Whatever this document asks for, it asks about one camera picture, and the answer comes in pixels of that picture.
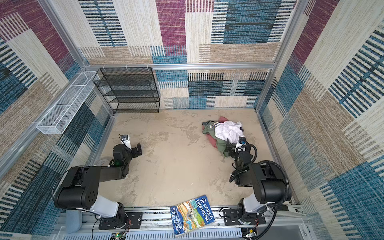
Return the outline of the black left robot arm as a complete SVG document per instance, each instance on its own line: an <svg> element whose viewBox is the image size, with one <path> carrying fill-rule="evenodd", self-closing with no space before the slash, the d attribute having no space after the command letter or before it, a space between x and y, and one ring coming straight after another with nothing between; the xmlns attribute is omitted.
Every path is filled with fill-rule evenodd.
<svg viewBox="0 0 384 240"><path fill-rule="evenodd" d="M119 144L113 148L113 159L108 166L75 166L70 168L61 185L53 191L57 208L90 212L100 221L99 230L139 229L142 212L127 213L120 202L111 201L99 194L102 182L123 180L129 174L133 158L143 154L141 144L129 148Z"/></svg>

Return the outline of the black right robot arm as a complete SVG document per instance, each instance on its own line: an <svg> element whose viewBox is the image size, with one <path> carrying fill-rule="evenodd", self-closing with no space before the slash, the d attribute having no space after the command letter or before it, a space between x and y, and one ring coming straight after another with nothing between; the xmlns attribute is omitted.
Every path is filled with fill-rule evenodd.
<svg viewBox="0 0 384 240"><path fill-rule="evenodd" d="M236 209L223 211L227 226L265 224L265 212L275 210L291 199L290 181L285 170L273 161L257 162L257 153L257 148L248 142L228 148L228 155L234 160L229 182L252 188L253 193L242 198Z"/></svg>

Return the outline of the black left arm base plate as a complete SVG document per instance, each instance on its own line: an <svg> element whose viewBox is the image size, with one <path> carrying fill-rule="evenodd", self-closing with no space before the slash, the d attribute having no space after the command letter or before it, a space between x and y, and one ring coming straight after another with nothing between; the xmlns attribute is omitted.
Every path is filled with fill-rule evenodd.
<svg viewBox="0 0 384 240"><path fill-rule="evenodd" d="M101 218L99 230L139 229L142 224L142 212L128 212L122 217Z"/></svg>

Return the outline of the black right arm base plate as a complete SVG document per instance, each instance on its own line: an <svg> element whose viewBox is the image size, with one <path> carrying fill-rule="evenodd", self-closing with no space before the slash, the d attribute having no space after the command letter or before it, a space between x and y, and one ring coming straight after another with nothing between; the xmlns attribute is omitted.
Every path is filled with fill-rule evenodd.
<svg viewBox="0 0 384 240"><path fill-rule="evenodd" d="M266 224L266 219L262 214L247 213L229 208L220 210L220 214L222 214L226 226Z"/></svg>

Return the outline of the pink red cloth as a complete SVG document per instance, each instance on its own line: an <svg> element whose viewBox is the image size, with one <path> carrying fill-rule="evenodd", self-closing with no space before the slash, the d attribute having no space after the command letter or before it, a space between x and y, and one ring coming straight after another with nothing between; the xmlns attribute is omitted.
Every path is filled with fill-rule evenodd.
<svg viewBox="0 0 384 240"><path fill-rule="evenodd" d="M225 117L223 117L223 116L220 116L220 118L218 119L218 122L219 122L219 123L224 123L224 122L227 121L227 120L228 120L227 118L225 118ZM210 134L207 134L206 136L207 136L207 138L208 138L210 144L211 144L214 148L217 149L217 148L218 148L218 147L217 147L217 141L216 141Z"/></svg>

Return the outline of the olive green cloth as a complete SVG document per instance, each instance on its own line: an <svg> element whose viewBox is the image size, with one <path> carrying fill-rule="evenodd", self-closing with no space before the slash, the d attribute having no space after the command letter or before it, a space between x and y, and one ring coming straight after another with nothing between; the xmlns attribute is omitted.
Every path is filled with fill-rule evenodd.
<svg viewBox="0 0 384 240"><path fill-rule="evenodd" d="M217 147L218 147L217 149L219 150L219 152L221 152L223 154L223 156L228 157L229 156L229 146L236 145L236 143L231 144L231 143L229 143L229 141L223 141L221 139L218 139L215 136L215 126L217 124L219 124L219 122L213 122L213 121L203 122L202 123L202 127L203 127L202 133L204 135L210 134L217 141Z"/></svg>

